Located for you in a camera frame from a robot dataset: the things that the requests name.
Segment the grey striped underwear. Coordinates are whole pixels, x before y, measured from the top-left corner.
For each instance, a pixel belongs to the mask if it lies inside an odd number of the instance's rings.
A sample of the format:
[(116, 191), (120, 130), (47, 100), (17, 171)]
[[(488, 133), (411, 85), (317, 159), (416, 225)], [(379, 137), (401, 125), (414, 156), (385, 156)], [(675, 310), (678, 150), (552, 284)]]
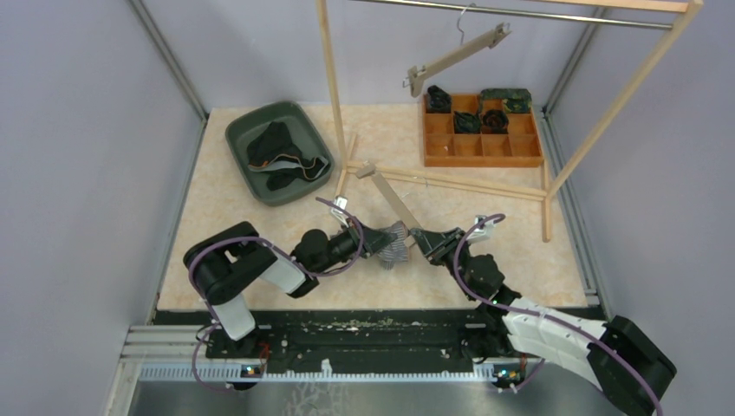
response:
[(382, 228), (381, 231), (395, 237), (393, 242), (377, 252), (382, 269), (391, 270), (396, 264), (407, 263), (409, 261), (409, 248), (406, 246), (408, 231), (404, 223), (397, 221), (388, 227)]

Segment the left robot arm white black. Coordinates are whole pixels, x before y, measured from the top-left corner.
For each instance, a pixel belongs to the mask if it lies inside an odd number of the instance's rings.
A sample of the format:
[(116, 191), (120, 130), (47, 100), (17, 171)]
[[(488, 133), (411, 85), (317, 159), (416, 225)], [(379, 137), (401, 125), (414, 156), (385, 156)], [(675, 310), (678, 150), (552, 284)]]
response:
[(260, 279), (283, 293), (300, 298), (318, 286), (320, 277), (348, 270), (360, 257), (370, 258), (399, 241), (390, 229), (355, 223), (330, 237), (314, 229), (287, 253), (259, 236), (249, 222), (241, 222), (189, 249), (183, 264), (190, 283), (227, 334), (225, 346), (247, 359), (260, 346), (256, 320), (242, 292)]

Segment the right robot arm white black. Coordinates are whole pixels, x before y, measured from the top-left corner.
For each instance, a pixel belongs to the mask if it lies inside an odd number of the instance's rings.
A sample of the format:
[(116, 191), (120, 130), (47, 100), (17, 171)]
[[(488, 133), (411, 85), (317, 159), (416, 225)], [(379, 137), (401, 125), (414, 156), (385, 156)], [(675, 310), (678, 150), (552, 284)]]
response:
[(544, 307), (504, 283), (491, 255), (473, 256), (459, 228), (410, 231), (424, 258), (448, 269), (467, 297), (499, 323), (488, 345), (499, 357), (535, 355), (580, 376), (626, 415), (661, 415), (676, 366), (627, 317), (591, 320)]

